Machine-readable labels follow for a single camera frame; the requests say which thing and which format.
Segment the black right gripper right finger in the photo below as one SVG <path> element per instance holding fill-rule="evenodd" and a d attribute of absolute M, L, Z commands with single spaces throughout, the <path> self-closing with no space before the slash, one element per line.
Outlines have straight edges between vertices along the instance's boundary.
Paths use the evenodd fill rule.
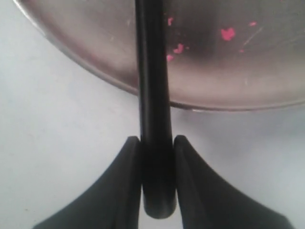
<path fill-rule="evenodd" d="M 185 229 L 291 229 L 287 217 L 221 178 L 188 139 L 174 140 L 176 184 Z"/>

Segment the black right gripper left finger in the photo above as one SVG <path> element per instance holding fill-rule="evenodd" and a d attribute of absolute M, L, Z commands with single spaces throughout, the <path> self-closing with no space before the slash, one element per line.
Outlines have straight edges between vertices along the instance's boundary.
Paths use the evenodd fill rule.
<path fill-rule="evenodd" d="M 37 229 L 136 229 L 141 198 L 140 141 L 128 137 L 103 175 Z"/>

